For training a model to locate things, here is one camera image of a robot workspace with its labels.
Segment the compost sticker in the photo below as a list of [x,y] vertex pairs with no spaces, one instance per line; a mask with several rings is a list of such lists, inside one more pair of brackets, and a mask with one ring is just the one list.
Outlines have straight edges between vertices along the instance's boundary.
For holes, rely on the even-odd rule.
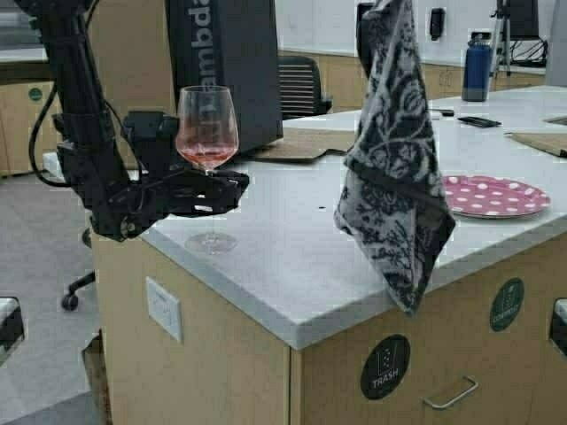
[[490,327],[494,332],[502,332],[516,319],[524,302],[524,282],[512,279],[498,292],[490,312]]
[[29,98],[32,99],[34,102],[39,102],[40,100],[43,99],[43,93],[37,87],[30,89],[28,94],[29,94]]
[[370,354],[362,370],[361,389],[369,400],[379,400],[392,393],[408,371],[409,341],[394,335],[382,341]]

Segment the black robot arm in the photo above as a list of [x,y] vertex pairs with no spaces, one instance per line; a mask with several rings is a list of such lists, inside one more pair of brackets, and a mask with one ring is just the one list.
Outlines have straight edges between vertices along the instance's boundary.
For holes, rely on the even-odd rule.
[[92,0],[16,3],[41,33],[63,111],[55,119],[65,139],[58,159],[66,182],[92,211],[96,233],[123,241],[170,213],[198,217],[237,208],[248,176],[226,171],[206,175],[185,163],[174,143],[178,119],[163,112],[131,112],[125,119],[123,136],[146,170],[137,181],[130,180],[83,18]]

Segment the drawer handle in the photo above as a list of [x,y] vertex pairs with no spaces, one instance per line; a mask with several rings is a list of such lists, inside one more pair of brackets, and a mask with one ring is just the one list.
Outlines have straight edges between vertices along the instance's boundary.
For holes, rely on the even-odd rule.
[[459,394],[457,397],[447,401],[444,405],[436,405],[435,403],[433,403],[428,398],[424,398],[423,402],[427,406],[432,408],[433,410],[447,410],[449,407],[454,405],[457,401],[462,400],[463,398],[467,397],[469,394],[471,394],[472,392],[474,392],[478,388],[478,382],[475,381],[475,379],[472,376],[464,376],[463,378],[465,380],[467,380],[469,383],[471,383],[472,386],[470,388],[468,388],[467,390],[465,390],[464,392],[462,392],[461,394]]

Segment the patterned towel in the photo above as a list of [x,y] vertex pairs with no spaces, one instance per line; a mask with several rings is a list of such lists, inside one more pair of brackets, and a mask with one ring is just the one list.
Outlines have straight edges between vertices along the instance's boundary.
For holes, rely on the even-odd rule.
[[454,220],[436,158],[412,0],[378,0],[365,19],[376,50],[335,222],[387,280],[394,301],[414,315]]

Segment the wall outlet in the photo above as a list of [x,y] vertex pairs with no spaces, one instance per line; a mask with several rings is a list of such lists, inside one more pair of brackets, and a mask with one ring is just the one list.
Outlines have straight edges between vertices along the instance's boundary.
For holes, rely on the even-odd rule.
[[145,278],[145,287],[150,317],[180,343],[182,329],[179,299],[159,286],[151,277]]

